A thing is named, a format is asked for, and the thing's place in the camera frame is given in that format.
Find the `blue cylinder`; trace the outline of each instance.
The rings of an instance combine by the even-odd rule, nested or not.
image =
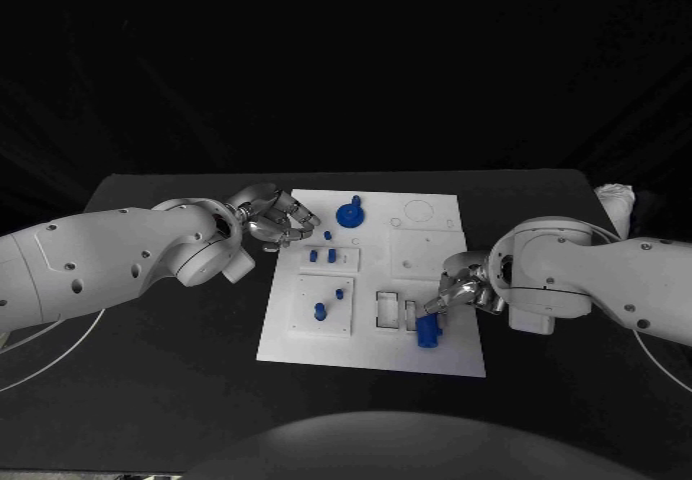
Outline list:
[[[416,331],[419,334],[419,346],[421,348],[437,347],[437,337],[443,330],[437,325],[437,313],[432,313],[416,320]]]
[[[361,208],[361,197],[354,195],[351,203],[342,205],[336,211],[336,221],[346,228],[357,228],[365,220],[365,212]]]
[[[322,322],[328,318],[328,309],[323,303],[315,304],[315,318]]]

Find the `circular hole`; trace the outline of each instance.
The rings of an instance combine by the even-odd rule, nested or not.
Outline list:
[[[83,290],[84,290],[84,282],[80,279],[77,279],[73,281],[73,291],[75,293],[81,293]]]

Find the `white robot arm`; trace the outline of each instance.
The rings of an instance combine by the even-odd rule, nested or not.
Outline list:
[[[292,228],[289,215],[300,228]],[[319,218],[273,184],[225,202],[169,200],[61,218],[0,237],[0,332],[78,317],[137,298],[158,280],[185,286],[254,268],[243,233],[276,251],[312,235]]]
[[[446,260],[440,295],[417,316],[459,303],[496,314],[509,305],[512,328],[551,334],[555,317],[577,318],[596,303],[626,328],[692,345],[692,245],[638,238],[593,246],[594,232],[609,234],[571,218],[524,222],[489,253]]]

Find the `white cloth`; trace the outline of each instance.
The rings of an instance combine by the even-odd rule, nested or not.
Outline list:
[[[596,195],[609,214],[620,238],[630,234],[630,215],[635,206],[635,192],[630,185],[609,183],[596,189]]]

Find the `white board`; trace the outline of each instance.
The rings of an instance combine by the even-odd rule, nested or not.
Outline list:
[[[310,239],[279,254],[257,359],[485,377],[473,307],[456,307],[447,320],[442,318],[437,348],[420,348],[411,331],[413,302],[420,305],[436,297],[443,261],[466,251],[456,197],[328,190],[292,194],[322,225]],[[336,222],[336,210],[354,195],[361,196],[365,221],[349,229]],[[332,240],[325,240],[326,230]],[[333,263],[326,260],[331,248]],[[315,262],[312,250],[319,252]],[[397,294],[397,304],[391,295],[381,295],[387,304],[378,305],[378,292]],[[326,305],[323,321],[315,318],[316,303]],[[390,320],[393,308],[398,328]],[[378,326],[378,310],[387,311],[388,328]]]

